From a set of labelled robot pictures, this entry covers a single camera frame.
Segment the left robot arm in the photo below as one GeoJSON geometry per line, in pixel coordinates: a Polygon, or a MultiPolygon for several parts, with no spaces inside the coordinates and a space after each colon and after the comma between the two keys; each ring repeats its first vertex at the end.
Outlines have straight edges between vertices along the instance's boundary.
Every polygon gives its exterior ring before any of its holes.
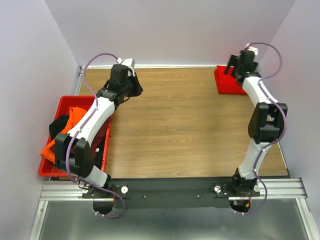
{"type": "Polygon", "coordinates": [[[142,94],[134,67],[132,58],[114,64],[89,110],[67,133],[58,133],[54,139],[55,166],[90,185],[101,198],[113,194],[112,178],[95,165],[92,143],[119,105],[142,94]]]}

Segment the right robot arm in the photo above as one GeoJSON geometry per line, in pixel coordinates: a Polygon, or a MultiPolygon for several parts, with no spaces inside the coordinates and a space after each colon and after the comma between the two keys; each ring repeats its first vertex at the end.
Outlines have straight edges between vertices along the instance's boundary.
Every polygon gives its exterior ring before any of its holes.
{"type": "Polygon", "coordinates": [[[257,48],[245,47],[238,56],[230,57],[224,71],[227,74],[233,67],[232,77],[254,105],[248,124],[249,146],[227,188],[235,196],[243,196],[255,189],[261,164],[271,146],[282,138],[287,124],[288,106],[276,100],[266,88],[257,72],[257,54],[257,48]]]}

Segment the red t-shirt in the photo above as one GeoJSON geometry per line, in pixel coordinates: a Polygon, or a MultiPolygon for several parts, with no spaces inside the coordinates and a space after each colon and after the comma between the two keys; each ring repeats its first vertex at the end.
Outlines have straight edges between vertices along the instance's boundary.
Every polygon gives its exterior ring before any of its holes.
{"type": "Polygon", "coordinates": [[[214,78],[218,93],[221,95],[247,95],[247,93],[236,83],[236,79],[232,76],[234,67],[230,67],[227,74],[225,74],[226,69],[226,66],[218,65],[214,71],[214,78]]]}

